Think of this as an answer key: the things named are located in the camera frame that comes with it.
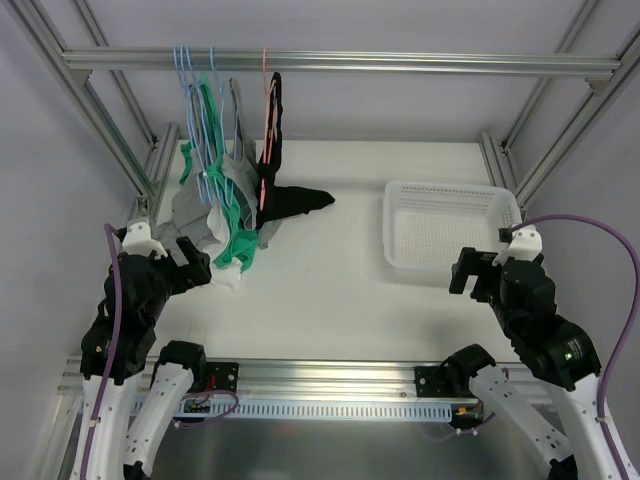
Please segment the green tank top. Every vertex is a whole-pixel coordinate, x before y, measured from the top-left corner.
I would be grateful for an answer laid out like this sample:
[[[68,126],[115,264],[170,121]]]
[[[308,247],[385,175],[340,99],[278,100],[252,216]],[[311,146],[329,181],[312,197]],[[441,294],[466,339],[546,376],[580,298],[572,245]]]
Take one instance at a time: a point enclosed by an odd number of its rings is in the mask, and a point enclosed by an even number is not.
[[[236,79],[218,90],[205,73],[188,85],[189,141],[180,147],[180,183],[194,183],[196,205],[205,210],[212,263],[224,269],[236,260],[245,272],[258,249],[256,147],[245,129]]]

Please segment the light blue wire hanger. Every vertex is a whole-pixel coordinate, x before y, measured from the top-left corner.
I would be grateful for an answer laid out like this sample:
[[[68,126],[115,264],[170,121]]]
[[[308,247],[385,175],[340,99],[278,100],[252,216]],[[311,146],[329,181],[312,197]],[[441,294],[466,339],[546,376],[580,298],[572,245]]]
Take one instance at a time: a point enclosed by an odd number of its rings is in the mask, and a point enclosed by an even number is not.
[[[226,135],[225,135],[225,121],[224,121],[224,112],[225,112],[225,92],[224,92],[224,82],[221,80],[220,74],[218,73],[216,58],[215,58],[215,46],[212,45],[209,52],[209,60],[210,67],[213,73],[218,91],[219,91],[219,114],[218,114],[218,125],[220,131],[220,147],[222,153],[219,154],[218,163],[223,163],[223,158],[227,154],[227,146],[226,146]],[[223,181],[223,201],[227,207],[231,207],[233,205],[234,199],[234,184],[233,182],[225,177]]]

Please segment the white plastic basket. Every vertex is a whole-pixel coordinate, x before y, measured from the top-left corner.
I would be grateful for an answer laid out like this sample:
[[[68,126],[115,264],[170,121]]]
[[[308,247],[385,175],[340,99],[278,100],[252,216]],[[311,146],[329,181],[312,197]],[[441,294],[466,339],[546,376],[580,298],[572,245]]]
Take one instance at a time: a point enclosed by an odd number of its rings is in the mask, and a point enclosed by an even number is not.
[[[382,244],[398,270],[448,272],[461,249],[502,249],[498,230],[522,221],[504,188],[393,180],[385,186]]]

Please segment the aluminium hanging rail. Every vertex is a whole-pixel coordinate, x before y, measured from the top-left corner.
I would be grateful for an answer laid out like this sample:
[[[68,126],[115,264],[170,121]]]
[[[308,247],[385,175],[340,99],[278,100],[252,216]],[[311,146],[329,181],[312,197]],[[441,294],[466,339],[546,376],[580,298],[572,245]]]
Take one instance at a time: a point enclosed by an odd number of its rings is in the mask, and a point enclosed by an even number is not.
[[[433,75],[610,79],[622,62],[573,54],[454,54],[304,51],[197,47],[71,47],[62,59],[76,70],[385,72]]]

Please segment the black tank top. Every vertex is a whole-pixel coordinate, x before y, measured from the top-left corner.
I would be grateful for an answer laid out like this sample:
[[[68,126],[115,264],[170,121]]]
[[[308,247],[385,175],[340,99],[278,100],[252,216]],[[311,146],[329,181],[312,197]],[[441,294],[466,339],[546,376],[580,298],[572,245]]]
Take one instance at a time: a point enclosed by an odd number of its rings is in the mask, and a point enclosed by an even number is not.
[[[281,145],[281,149],[280,149],[280,155],[279,155],[279,169],[276,172],[276,176],[281,168],[282,160],[283,160],[282,116],[283,116],[283,106],[282,106],[282,92],[281,92],[281,117],[280,117],[281,137],[279,141],[279,144]],[[258,188],[259,188],[259,181],[260,181],[259,172],[258,172],[258,163],[257,163],[258,186],[256,187],[257,199],[258,199]],[[274,204],[273,204],[273,209],[270,211],[269,220],[267,222],[284,220],[284,219],[302,215],[302,214],[309,214],[312,211],[324,209],[325,207],[328,207],[335,202],[335,198],[330,193],[323,190],[310,189],[310,188],[305,188],[301,186],[279,186],[276,184],[276,176],[275,176],[274,189],[272,190],[272,193],[274,194],[274,197],[273,197]],[[258,207],[257,207],[257,227],[261,229],[266,223],[264,223],[262,226],[259,225]]]

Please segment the blue hanger of white top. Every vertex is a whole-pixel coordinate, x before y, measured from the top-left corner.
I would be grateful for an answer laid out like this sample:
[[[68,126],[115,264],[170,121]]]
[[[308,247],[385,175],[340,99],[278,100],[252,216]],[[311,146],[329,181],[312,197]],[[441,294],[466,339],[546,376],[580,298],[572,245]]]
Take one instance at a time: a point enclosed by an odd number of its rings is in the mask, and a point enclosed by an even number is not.
[[[186,102],[187,133],[192,159],[191,175],[195,180],[201,203],[206,207],[214,207],[215,193],[211,180],[207,176],[207,167],[212,160],[212,154],[206,114],[200,83],[192,67],[191,54],[187,46],[177,48],[176,64]]]

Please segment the blue hanger of green top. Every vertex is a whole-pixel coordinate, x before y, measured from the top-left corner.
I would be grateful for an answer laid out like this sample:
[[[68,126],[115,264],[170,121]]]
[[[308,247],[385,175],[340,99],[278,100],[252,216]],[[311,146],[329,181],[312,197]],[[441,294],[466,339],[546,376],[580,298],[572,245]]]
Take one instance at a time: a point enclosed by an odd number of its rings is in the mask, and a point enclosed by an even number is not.
[[[197,142],[196,150],[200,161],[200,171],[196,174],[198,183],[198,191],[203,204],[213,208],[219,199],[216,192],[216,186],[209,179],[207,168],[213,164],[213,154],[209,140],[209,127],[207,122],[207,114],[205,102],[202,95],[201,83],[198,75],[193,69],[191,53],[188,46],[182,47],[184,62],[191,75],[190,95],[192,100],[192,127],[194,139]]]

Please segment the pink wire hanger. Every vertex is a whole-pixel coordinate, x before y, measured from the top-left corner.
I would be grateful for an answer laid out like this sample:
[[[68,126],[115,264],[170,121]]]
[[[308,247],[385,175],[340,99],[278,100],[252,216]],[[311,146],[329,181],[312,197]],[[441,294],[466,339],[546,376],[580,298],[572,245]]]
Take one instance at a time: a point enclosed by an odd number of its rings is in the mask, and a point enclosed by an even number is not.
[[[269,220],[270,211],[273,209],[276,172],[279,169],[279,155],[281,145],[281,74],[275,71],[271,81],[265,85],[266,107],[264,121],[263,154],[258,163],[259,188],[258,188],[258,223],[262,226]]]

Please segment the grey tank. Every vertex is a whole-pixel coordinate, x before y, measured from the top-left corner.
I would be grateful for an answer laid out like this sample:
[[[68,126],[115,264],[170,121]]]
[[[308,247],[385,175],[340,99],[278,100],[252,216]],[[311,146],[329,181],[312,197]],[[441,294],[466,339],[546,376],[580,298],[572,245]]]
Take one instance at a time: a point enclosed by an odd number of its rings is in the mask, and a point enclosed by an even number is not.
[[[266,249],[282,221],[266,223],[266,229],[257,227],[258,186],[256,142],[246,129],[239,82],[232,77],[228,81],[234,114],[233,149],[223,157],[222,172],[234,184],[234,195],[240,205],[240,223],[245,230],[258,234],[258,248]]]
[[[171,218],[156,228],[156,238],[165,249],[178,249],[179,237],[188,237],[199,250],[218,243],[207,225],[211,208],[201,202],[194,177],[187,179],[181,186],[174,195],[171,206]]]

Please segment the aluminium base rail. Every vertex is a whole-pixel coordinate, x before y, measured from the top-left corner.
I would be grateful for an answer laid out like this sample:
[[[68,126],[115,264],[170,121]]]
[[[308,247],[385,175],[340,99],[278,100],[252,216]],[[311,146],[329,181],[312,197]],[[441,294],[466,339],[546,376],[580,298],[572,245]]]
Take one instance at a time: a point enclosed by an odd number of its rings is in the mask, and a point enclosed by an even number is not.
[[[232,388],[239,397],[265,400],[413,401],[435,362],[211,359],[204,384]]]

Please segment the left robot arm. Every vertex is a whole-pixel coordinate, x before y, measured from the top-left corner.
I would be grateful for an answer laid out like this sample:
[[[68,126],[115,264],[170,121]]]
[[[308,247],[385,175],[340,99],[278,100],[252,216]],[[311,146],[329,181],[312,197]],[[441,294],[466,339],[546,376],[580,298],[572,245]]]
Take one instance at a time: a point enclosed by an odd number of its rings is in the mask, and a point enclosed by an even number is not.
[[[105,297],[81,342],[83,407],[74,479],[150,478],[181,400],[207,382],[203,346],[171,341],[161,350],[139,413],[131,413],[169,298],[211,280],[208,255],[186,237],[177,245],[184,265],[157,249],[112,259]]]

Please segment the blue hanger of grey top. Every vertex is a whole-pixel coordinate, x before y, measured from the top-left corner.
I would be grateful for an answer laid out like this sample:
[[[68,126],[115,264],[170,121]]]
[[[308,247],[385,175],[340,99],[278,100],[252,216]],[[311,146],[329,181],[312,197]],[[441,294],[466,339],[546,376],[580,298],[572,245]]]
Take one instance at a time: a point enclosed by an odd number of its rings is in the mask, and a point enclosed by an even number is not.
[[[197,154],[196,146],[197,142],[194,139],[194,133],[192,127],[194,124],[192,123],[192,100],[190,95],[190,82],[187,79],[184,55],[182,52],[183,46],[174,46],[173,47],[173,61],[174,68],[178,75],[180,88],[183,93],[184,103],[185,103],[185,115],[186,115],[186,127],[187,127],[187,136],[188,142],[181,147],[181,153],[184,158],[184,170],[180,179],[180,184],[182,186],[186,185],[188,180],[194,180],[196,186],[196,193],[198,194],[199,200],[202,203],[198,191],[198,183],[196,180],[196,174],[200,171],[200,161]]]

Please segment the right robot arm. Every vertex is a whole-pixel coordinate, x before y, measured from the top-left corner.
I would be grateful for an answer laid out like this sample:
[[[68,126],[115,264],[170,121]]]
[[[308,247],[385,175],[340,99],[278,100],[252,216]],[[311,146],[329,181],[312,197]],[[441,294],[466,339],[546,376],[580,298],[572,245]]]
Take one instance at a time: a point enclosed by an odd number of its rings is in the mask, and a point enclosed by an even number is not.
[[[536,462],[545,479],[636,479],[607,406],[598,403],[603,375],[593,342],[578,325],[557,313],[555,285],[542,259],[510,258],[462,249],[452,267],[449,291],[463,292],[469,277],[472,299],[488,304],[520,361],[541,382],[562,423],[551,425],[511,385],[494,358],[473,344],[444,363],[448,388],[475,396],[502,420]]]

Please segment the white tank top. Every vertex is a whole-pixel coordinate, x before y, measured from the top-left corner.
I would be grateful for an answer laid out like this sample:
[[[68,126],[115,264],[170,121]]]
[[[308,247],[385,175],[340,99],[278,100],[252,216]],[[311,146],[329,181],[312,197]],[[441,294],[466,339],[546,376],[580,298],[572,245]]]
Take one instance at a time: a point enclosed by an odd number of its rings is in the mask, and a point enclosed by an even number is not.
[[[241,266],[239,259],[233,257],[228,264],[217,266],[215,261],[230,245],[231,232],[228,222],[219,205],[212,208],[207,216],[206,225],[209,229],[204,252],[210,257],[211,283],[232,292],[238,292],[241,286]]]

